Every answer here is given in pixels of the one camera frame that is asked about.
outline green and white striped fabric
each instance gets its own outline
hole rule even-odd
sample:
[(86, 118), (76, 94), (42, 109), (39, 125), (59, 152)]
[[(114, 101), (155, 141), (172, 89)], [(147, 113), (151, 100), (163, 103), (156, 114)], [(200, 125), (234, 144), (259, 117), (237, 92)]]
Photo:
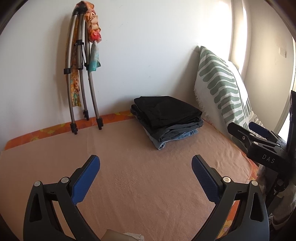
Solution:
[(203, 46), (194, 90), (207, 119), (225, 135), (229, 135), (227, 126), (231, 122), (247, 130), (250, 121), (263, 126), (251, 110), (247, 90), (235, 65)]

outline colorful scarf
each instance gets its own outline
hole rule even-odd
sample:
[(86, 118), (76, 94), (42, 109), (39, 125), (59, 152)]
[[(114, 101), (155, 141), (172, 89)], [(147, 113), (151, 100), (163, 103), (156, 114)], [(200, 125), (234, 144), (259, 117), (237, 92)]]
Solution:
[[(99, 62), (99, 48), (98, 43), (102, 40), (102, 37), (100, 35), (100, 27), (98, 23), (98, 16), (96, 15), (96, 12), (94, 11), (94, 5), (87, 1), (81, 1), (78, 4), (76, 4), (76, 7), (81, 6), (82, 4), (85, 4), (87, 11), (84, 15), (84, 19), (87, 26), (87, 31), (89, 33), (89, 41), (92, 43), (91, 45), (91, 59), (89, 63), (89, 71), (96, 71), (97, 67), (100, 67), (101, 64)], [(76, 19), (75, 22), (75, 29), (74, 29), (74, 36), (72, 41), (72, 46), (76, 43), (77, 40), (77, 30), (78, 30), (78, 19)], [(81, 106), (80, 101), (80, 87), (79, 87), (79, 72), (76, 66), (76, 54), (73, 55), (72, 59), (72, 72), (71, 72), (71, 97), (72, 97), (72, 106)]]

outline orange floral sheet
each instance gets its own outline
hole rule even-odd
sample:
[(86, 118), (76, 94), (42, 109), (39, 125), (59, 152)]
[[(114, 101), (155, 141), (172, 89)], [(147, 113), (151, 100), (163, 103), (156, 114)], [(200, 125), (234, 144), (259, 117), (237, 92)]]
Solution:
[[(115, 114), (103, 115), (102, 118), (103, 118), (103, 123), (108, 124), (108, 123), (112, 123), (112, 122), (133, 119), (134, 116), (130, 113), (130, 111), (124, 111), (124, 112), (119, 112), (119, 113), (115, 113)], [(91, 127), (91, 126), (96, 126), (97, 122), (96, 122), (96, 118), (92, 117), (89, 119), (89, 121), (87, 121), (85, 119), (78, 120), (78, 121), (76, 121), (76, 124), (77, 124), (78, 130), (79, 130), (79, 129), (83, 129), (83, 128), (87, 128), (87, 127)], [(7, 150), (7, 149), (10, 149), (10, 148), (13, 148), (16, 146), (23, 145), (28, 142), (43, 139), (46, 137), (51, 137), (51, 136), (65, 133), (65, 132), (69, 132), (69, 131), (71, 131), (70, 122), (56, 125), (56, 126), (52, 126), (52, 127), (46, 128), (46, 129), (42, 129), (39, 131), (34, 131), (32, 133), (28, 133), (26, 135), (22, 135), (20, 137), (16, 137), (16, 138), (8, 141), (4, 149)], [(256, 166), (256, 164), (253, 161), (249, 160), (249, 162), (252, 166), (252, 173), (249, 178), (249, 181), (251, 181), (251, 180), (255, 180), (257, 178), (258, 167)], [(220, 238), (221, 236), (223, 236), (227, 233), (229, 227), (231, 226), (231, 224), (233, 222), (238, 205), (239, 205), (239, 201), (235, 201), (232, 206), (232, 209), (230, 210), (229, 215), (225, 221), (225, 224), (224, 224), (223, 228), (221, 229), (221, 232), (220, 232), (218, 238)]]

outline light switch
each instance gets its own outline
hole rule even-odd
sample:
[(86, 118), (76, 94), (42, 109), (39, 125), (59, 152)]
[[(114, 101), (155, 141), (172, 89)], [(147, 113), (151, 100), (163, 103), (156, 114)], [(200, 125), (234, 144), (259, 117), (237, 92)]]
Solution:
[(279, 54), (283, 57), (287, 57), (287, 52), (284, 48), (279, 48)]

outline tripod leg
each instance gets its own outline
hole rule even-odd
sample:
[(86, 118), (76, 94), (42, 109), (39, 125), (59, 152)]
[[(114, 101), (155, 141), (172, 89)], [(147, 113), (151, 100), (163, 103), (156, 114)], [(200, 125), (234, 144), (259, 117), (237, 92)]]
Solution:
[(91, 90), (91, 99), (94, 105), (94, 112), (96, 114), (96, 122), (98, 124), (99, 129), (101, 130), (102, 127), (104, 126), (103, 124), (103, 119), (102, 117), (100, 117), (99, 115), (99, 111), (98, 111), (98, 106), (96, 105), (96, 95), (94, 92), (94, 83), (93, 83), (93, 79), (92, 79), (92, 74), (91, 72), (89, 72), (89, 62), (90, 62), (90, 47), (89, 47), (89, 34), (87, 32), (87, 26), (85, 24), (85, 57), (86, 57), (86, 69), (87, 69), (87, 74), (88, 74), (88, 78), (89, 78), (89, 87)]
[(77, 69), (79, 70), (79, 78), (80, 78), (80, 86), (81, 86), (81, 95), (82, 95), (82, 101), (84, 106), (84, 118), (89, 121), (89, 111), (87, 110), (87, 104), (85, 99), (85, 91), (84, 91), (84, 82), (83, 82), (83, 62), (82, 62), (82, 33), (83, 33), (83, 27), (84, 27), (84, 14), (79, 15), (79, 22), (78, 22), (78, 31), (77, 31)]
[(72, 106), (72, 97), (71, 97), (71, 55), (72, 55), (72, 41), (75, 29), (75, 22), (77, 19), (77, 15), (73, 15), (70, 21), (69, 27), (69, 37), (68, 37), (68, 47), (67, 47), (67, 54), (66, 54), (66, 65), (64, 69), (64, 74), (66, 75), (67, 79), (67, 90), (68, 90), (68, 101), (69, 101), (69, 108), (70, 108), (70, 115), (71, 115), (71, 130), (76, 135), (78, 132), (77, 125), (75, 123), (73, 106)]

